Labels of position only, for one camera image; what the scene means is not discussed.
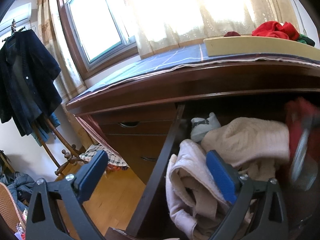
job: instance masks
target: teal garment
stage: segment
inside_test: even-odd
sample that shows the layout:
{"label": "teal garment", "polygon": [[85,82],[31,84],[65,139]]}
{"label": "teal garment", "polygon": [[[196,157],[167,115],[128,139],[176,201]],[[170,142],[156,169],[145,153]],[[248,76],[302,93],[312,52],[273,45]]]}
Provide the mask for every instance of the teal garment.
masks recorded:
{"label": "teal garment", "polygon": [[307,42],[305,40],[297,40],[297,42],[303,43],[303,44],[307,44]]}
{"label": "teal garment", "polygon": [[[61,125],[60,121],[58,120],[57,116],[54,113],[52,115],[50,115],[49,120],[52,122],[52,124],[54,125],[55,128],[57,128],[59,125]],[[49,139],[50,133],[52,133],[52,130],[48,127],[48,125],[44,121],[44,116],[43,115],[39,116],[36,119],[35,124],[39,130],[39,133],[41,135],[42,140],[44,142],[47,142]],[[33,133],[31,133],[31,135],[36,140],[38,145],[42,146],[36,133],[33,132]]]}
{"label": "teal garment", "polygon": [[303,34],[300,34],[299,38],[297,39],[297,42],[301,42],[301,43],[310,45],[312,47],[314,47],[316,44],[312,39],[310,39],[309,37],[307,37]]}

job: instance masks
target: screw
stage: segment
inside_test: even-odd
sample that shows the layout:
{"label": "screw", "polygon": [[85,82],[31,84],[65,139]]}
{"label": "screw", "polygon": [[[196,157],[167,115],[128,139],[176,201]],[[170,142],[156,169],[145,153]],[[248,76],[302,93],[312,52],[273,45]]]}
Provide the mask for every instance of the screw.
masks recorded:
{"label": "screw", "polygon": [[74,176],[73,174],[68,174],[68,175],[66,176],[66,180],[67,180],[67,181],[73,180],[74,178],[75,178],[75,176]]}
{"label": "screw", "polygon": [[42,183],[44,183],[44,178],[40,178],[40,179],[37,180],[37,184],[38,184],[38,185],[40,185],[40,184],[42,184]]}
{"label": "screw", "polygon": [[270,180],[270,182],[272,183],[272,184],[277,184],[277,179],[275,179],[275,178],[272,178],[271,180]]}
{"label": "screw", "polygon": [[249,178],[248,174],[244,174],[240,176],[240,179],[247,180]]}

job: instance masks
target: open drawer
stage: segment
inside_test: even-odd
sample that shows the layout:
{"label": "open drawer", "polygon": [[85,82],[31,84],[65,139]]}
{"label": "open drawer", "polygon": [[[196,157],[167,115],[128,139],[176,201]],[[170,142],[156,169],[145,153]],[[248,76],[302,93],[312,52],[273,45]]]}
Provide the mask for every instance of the open drawer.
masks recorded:
{"label": "open drawer", "polygon": [[[210,112],[214,112],[222,126],[237,117],[254,117],[284,122],[285,103],[299,96],[320,106],[320,94],[315,92],[212,97],[179,104],[176,118],[170,127],[158,161],[125,232],[137,238],[179,237],[181,240],[187,239],[169,217],[165,196],[165,174],[170,156],[177,155],[180,142],[190,138],[190,120],[193,117],[208,117]],[[314,212],[320,201],[319,192],[319,178],[307,192],[296,192],[287,188],[283,190],[289,228],[293,228]]]}

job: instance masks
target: window sill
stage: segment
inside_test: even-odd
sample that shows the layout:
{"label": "window sill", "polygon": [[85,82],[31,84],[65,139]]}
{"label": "window sill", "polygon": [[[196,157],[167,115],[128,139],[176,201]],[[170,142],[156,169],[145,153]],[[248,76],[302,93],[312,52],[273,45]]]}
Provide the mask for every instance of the window sill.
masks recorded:
{"label": "window sill", "polygon": [[133,43],[133,44],[127,45],[126,47],[112,53],[111,55],[103,59],[99,65],[91,69],[87,69],[85,67],[85,69],[82,70],[83,74],[81,74],[81,76],[83,80],[87,80],[88,78],[91,78],[96,74],[99,74],[100,72],[106,70],[107,68],[137,55],[139,55],[139,53],[138,53],[138,48],[136,44]]}

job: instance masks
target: plaid cloth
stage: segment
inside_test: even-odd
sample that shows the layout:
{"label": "plaid cloth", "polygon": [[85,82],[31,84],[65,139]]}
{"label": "plaid cloth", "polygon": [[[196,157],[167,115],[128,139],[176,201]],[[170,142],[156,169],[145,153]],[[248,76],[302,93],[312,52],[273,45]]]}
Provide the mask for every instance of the plaid cloth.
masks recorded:
{"label": "plaid cloth", "polygon": [[124,161],[123,158],[120,156],[115,155],[114,153],[108,151],[108,149],[105,149],[101,144],[92,144],[85,153],[80,154],[80,158],[89,162],[91,159],[95,156],[97,151],[104,150],[108,154],[109,162],[108,165],[114,165],[114,166],[120,166],[120,167],[129,167],[127,163]]}

